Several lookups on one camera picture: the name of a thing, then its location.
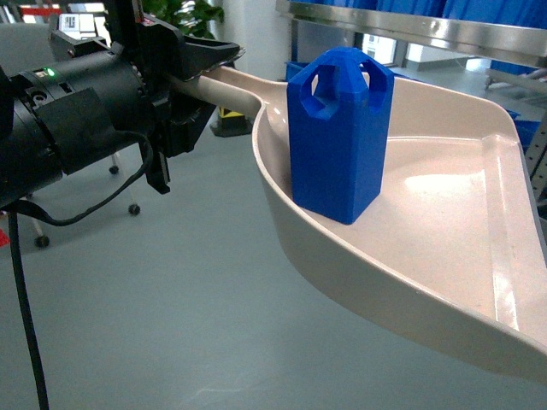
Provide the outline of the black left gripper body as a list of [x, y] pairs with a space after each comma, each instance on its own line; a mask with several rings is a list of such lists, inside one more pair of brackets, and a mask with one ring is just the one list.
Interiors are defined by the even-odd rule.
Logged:
[[107, 1], [107, 22], [113, 43], [77, 39], [50, 21], [50, 46], [57, 60], [53, 85], [65, 93], [69, 114], [79, 113], [79, 130], [62, 144], [71, 157], [69, 170], [80, 170], [125, 148], [138, 135], [150, 143], [148, 184], [169, 191], [167, 120], [169, 86], [162, 75], [179, 71], [182, 34], [174, 26], [147, 15], [140, 1]]

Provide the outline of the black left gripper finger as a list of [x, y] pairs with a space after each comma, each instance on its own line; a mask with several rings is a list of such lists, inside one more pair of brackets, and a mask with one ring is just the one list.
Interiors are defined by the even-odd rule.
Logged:
[[172, 109], [164, 138], [166, 157], [194, 150], [216, 106], [208, 102], [174, 102]]
[[219, 66], [230, 65], [240, 58], [245, 48], [239, 44], [209, 38], [184, 37], [183, 80], [191, 80]]

